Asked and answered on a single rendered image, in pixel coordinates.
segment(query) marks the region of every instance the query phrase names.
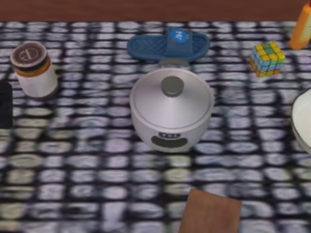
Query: checkered tablecloth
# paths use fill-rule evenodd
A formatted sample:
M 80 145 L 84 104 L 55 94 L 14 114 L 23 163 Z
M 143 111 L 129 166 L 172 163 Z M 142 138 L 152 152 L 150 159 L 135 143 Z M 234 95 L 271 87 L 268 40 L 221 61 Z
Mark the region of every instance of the checkered tablecloth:
M 311 51 L 292 51 L 293 22 L 0 23 L 0 78 L 14 89 L 15 127 L 0 135 L 0 232 L 177 233 L 190 187 L 242 200 L 240 233 L 311 230 L 311 157 L 289 121 L 311 87 Z M 193 72 L 215 91 L 209 130 L 189 154 L 150 150 L 134 132 L 128 96 L 157 65 L 126 41 L 167 26 L 208 34 Z M 9 54 L 38 40 L 57 69 L 54 100 L 28 100 Z M 283 72 L 255 77 L 251 48 L 276 41 Z

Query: blue slipper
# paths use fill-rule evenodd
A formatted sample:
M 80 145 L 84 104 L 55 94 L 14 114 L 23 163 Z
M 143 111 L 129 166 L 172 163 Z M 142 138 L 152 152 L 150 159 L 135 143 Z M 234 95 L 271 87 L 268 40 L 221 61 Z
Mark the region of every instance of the blue slipper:
M 160 61 L 177 58 L 192 62 L 203 57 L 209 38 L 200 33 L 168 28 L 165 35 L 136 35 L 127 42 L 128 53 L 140 60 Z

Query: pot handle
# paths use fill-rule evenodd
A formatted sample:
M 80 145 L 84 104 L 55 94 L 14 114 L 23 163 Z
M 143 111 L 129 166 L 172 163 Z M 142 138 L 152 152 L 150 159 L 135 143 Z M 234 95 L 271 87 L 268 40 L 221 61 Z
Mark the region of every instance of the pot handle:
M 163 66 L 169 66 L 169 65 L 179 65 L 182 67 L 189 67 L 189 63 L 180 59 L 176 59 L 176 58 L 168 58 L 168 59 L 163 59 L 161 61 L 159 61 L 159 66 L 163 67 Z

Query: brown wall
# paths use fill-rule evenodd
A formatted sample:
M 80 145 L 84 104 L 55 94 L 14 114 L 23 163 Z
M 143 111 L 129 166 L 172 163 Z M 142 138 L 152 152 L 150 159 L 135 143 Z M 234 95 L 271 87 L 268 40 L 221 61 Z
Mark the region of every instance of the brown wall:
M 307 0 L 1 0 L 0 21 L 296 21 Z

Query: rubik's cube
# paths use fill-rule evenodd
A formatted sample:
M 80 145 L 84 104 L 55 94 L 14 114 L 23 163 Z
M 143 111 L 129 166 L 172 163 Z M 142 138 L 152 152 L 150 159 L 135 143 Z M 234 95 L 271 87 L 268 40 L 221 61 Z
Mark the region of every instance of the rubik's cube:
M 253 47 L 250 65 L 257 77 L 278 74 L 285 60 L 285 54 L 276 42 L 260 44 Z

